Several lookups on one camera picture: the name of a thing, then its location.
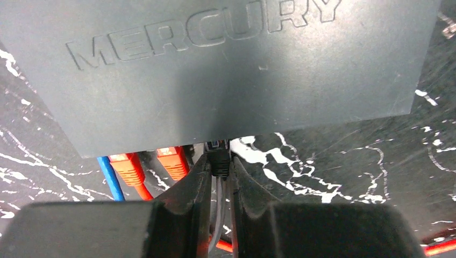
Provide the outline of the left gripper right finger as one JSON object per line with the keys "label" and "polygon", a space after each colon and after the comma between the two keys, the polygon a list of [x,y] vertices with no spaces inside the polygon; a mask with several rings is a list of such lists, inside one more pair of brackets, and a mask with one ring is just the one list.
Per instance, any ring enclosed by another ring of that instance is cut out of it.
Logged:
{"label": "left gripper right finger", "polygon": [[229,180],[234,257],[424,257],[390,206],[283,202],[237,157]]}

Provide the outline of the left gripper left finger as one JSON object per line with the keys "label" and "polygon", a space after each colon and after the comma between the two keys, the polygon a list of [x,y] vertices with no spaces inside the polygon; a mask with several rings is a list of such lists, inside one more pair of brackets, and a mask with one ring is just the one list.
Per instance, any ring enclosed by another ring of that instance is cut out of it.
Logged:
{"label": "left gripper left finger", "polygon": [[25,206],[1,238],[1,257],[207,257],[210,199],[202,155],[151,201]]}

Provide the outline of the black pad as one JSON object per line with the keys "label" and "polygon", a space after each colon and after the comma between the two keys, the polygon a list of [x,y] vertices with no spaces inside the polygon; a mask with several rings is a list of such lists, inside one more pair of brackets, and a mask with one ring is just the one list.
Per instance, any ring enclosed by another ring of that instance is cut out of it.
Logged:
{"label": "black pad", "polygon": [[408,114],[440,1],[1,1],[82,157]]}

